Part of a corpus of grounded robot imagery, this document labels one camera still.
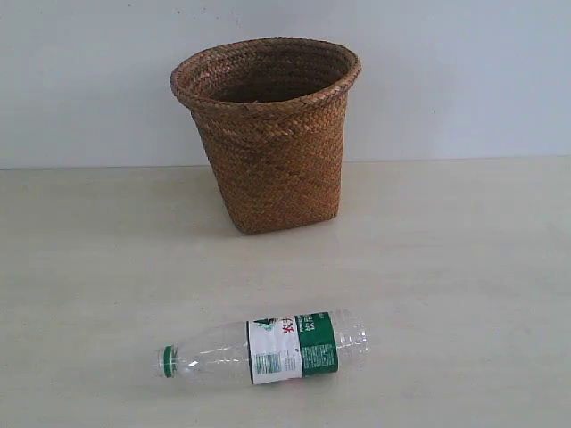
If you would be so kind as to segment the clear plastic bottle green label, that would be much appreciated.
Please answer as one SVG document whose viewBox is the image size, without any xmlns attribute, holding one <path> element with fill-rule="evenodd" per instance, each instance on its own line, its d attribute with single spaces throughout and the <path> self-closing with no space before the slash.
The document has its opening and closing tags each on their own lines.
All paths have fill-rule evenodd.
<svg viewBox="0 0 571 428">
<path fill-rule="evenodd" d="M 368 352 L 368 331 L 347 310 L 266 317 L 214 326 L 159 348 L 164 379 L 229 388 L 330 375 Z"/>
</svg>

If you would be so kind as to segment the brown woven wicker basket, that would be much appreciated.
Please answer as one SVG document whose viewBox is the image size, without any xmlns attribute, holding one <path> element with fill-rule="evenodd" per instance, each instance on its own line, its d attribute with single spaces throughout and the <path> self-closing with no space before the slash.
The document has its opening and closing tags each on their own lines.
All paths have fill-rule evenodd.
<svg viewBox="0 0 571 428">
<path fill-rule="evenodd" d="M 172 71 L 171 92 L 197 127 L 239 231 L 336 217 L 348 94 L 360 71 L 349 48 L 292 37 L 218 45 Z"/>
</svg>

